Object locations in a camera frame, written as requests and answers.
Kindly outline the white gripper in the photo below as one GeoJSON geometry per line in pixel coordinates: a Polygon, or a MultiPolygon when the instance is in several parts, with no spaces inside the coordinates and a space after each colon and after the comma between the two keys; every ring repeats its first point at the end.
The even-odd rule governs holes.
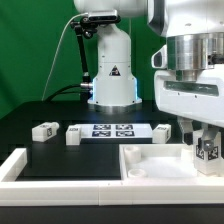
{"type": "Polygon", "coordinates": [[[154,90],[158,109],[178,116],[182,142],[187,145],[193,144],[192,120],[203,122],[201,146],[212,151],[218,127],[224,128],[224,64],[201,71],[195,82],[177,81],[175,72],[168,70],[166,45],[152,56],[151,64],[157,69],[154,90]]]}

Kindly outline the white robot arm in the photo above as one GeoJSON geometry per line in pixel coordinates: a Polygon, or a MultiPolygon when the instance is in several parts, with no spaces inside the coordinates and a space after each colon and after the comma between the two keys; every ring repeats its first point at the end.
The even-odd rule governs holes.
{"type": "Polygon", "coordinates": [[[205,123],[199,146],[210,151],[224,128],[224,0],[73,0],[81,34],[97,37],[90,105],[101,111],[140,104],[134,63],[150,60],[157,108],[176,115],[183,141],[205,123]],[[147,32],[165,39],[152,56],[147,32]]]}

